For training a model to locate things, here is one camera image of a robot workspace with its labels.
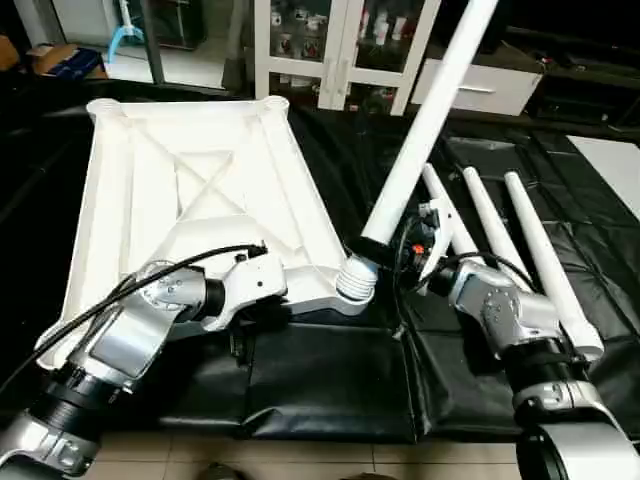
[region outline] black tablecloth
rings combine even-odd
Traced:
[[[93,132],[84,106],[99,97],[220,100],[127,82],[0,77],[1,377],[59,314]],[[295,106],[289,121],[348,242],[364,225],[411,121]],[[486,242],[460,168],[478,167],[516,239],[502,175],[520,172],[588,319],[605,339],[607,352],[591,377],[624,428],[640,436],[636,218],[558,133],[451,121],[431,161],[481,248]],[[412,202],[427,198],[418,185]],[[383,274],[374,302],[355,318],[251,312],[257,323],[246,330],[245,363],[230,355],[226,334],[170,344],[128,400],[120,426],[367,442],[517,433],[511,392],[473,325],[461,323],[444,299],[411,297],[418,333],[392,339],[397,318],[387,281]],[[3,416],[24,407],[39,385],[33,368],[0,398]]]

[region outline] white rod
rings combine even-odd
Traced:
[[[507,232],[507,229],[502,223],[502,219],[500,218],[500,215],[498,215],[496,207],[491,201],[491,197],[489,197],[487,189],[484,187],[484,184],[480,179],[480,175],[478,175],[478,171],[473,167],[467,167],[463,170],[462,175],[467,182],[469,193],[471,193],[471,198],[476,206],[480,222],[482,223],[482,228],[487,235],[487,240],[489,240],[491,250],[496,255],[500,255],[501,257],[509,260],[523,273],[525,273],[527,278],[529,278],[529,273],[520,258],[520,254],[518,253],[518,250],[516,250],[516,246],[513,244],[513,241],[509,236],[509,232]],[[511,278],[511,280],[513,280],[513,282],[522,290],[526,292],[530,291],[527,283],[509,267],[500,264],[500,270]]]
[[[599,358],[604,353],[602,340],[585,317],[520,177],[515,172],[509,172],[504,179],[542,286],[558,311],[562,327],[576,350],[584,354],[587,360]]]
[[[473,241],[473,238],[471,238],[462,218],[460,218],[460,214],[456,210],[456,207],[451,201],[447,190],[444,188],[440,177],[436,173],[436,169],[433,168],[433,165],[430,163],[427,163],[424,166],[422,170],[422,179],[427,185],[427,190],[429,190],[431,198],[440,198],[449,205],[451,210],[451,223],[453,226],[453,237],[451,238],[453,251],[457,255],[460,255],[461,253],[477,252],[478,247]],[[473,260],[478,263],[484,263],[481,258],[474,258]]]
[[[122,14],[122,25],[129,29],[129,35],[132,35],[133,23],[131,22],[131,15],[129,15],[128,0],[120,0],[120,13]]]
[[[497,3],[498,0],[469,1],[362,231],[363,237],[385,245],[391,240]]]

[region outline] black cable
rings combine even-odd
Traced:
[[[400,239],[398,240],[398,246],[396,247],[395,258],[393,262],[393,270],[391,272],[391,293],[393,295],[393,302],[396,307],[396,313],[398,314],[398,326],[394,330],[392,336],[396,340],[400,339],[406,328],[409,326],[409,321],[407,321],[407,317],[405,317],[402,312],[402,308],[400,306],[400,292],[398,291],[398,275],[400,273],[400,262],[402,261],[402,250],[404,249],[404,245],[409,237],[409,233],[411,233],[411,229],[413,229],[416,225],[418,225],[421,221],[419,215],[412,215],[407,218],[402,228],[402,233],[400,234]]]
[[[484,260],[493,260],[494,262],[501,263],[502,265],[505,265],[510,270],[512,270],[516,275],[518,275],[522,279],[522,281],[524,283],[526,283],[527,287],[529,287],[531,289],[532,292],[536,292],[537,289],[536,289],[535,285],[533,285],[533,283],[531,282],[529,277],[522,270],[520,270],[518,267],[516,267],[513,263],[511,263],[506,258],[501,257],[500,255],[496,255],[495,253],[491,253],[491,252],[467,252],[467,253],[461,253],[460,255],[453,255],[451,257],[444,258],[444,259],[440,260],[440,262],[438,263],[438,266],[436,268],[434,268],[431,272],[427,273],[422,278],[422,280],[420,280],[418,282],[418,284],[415,287],[413,287],[410,291],[411,292],[417,292],[422,287],[424,287],[427,283],[429,283],[429,281],[435,275],[440,273],[445,268],[453,267],[458,262],[460,262],[460,260],[464,260],[465,258],[474,258],[474,257],[480,257],[480,258],[482,258]]]
[[[124,286],[127,282],[128,278],[125,278],[121,281],[116,288],[101,302],[96,303],[93,307],[89,308],[84,313],[78,315],[76,318],[66,323],[64,326],[60,328],[57,332],[52,334],[49,338],[42,342],[42,344],[34,349],[34,351],[9,375],[0,386],[0,395],[4,393],[7,386],[27,367],[30,363],[36,361],[42,354],[44,354],[47,350],[53,347],[56,343],[62,340],[64,337],[69,335],[72,331],[78,328],[83,323],[87,322],[95,315],[99,314],[106,308],[110,307],[114,303],[123,298],[131,295],[132,293],[137,292],[141,288],[146,287],[147,285],[152,284],[153,282],[165,277],[173,272],[180,270],[181,268],[187,267],[193,263],[199,262],[200,260],[204,260],[205,258],[214,257],[216,255],[222,255],[224,253],[229,252],[237,252],[239,250],[252,250],[252,249],[261,249],[264,247],[253,245],[253,244],[244,244],[244,245],[232,245],[229,247],[222,248],[214,248],[211,250],[207,250],[205,252],[199,253],[198,255],[194,255],[192,257],[185,258],[184,260],[179,261],[178,263],[174,263],[173,265],[169,265],[168,267],[163,268],[162,270],[154,273],[153,275],[149,275],[147,278],[139,280],[137,282],[131,283],[128,286]]]

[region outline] white cabinet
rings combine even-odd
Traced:
[[[440,60],[426,59],[411,103],[423,102],[440,63]],[[520,115],[541,78],[539,73],[471,65],[458,89],[453,108]]]
[[[402,115],[440,0],[255,1],[256,98]]]

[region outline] silver metal joint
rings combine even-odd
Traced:
[[[0,465],[23,455],[66,475],[83,475],[93,463],[100,445],[58,430],[21,413],[0,438]]]

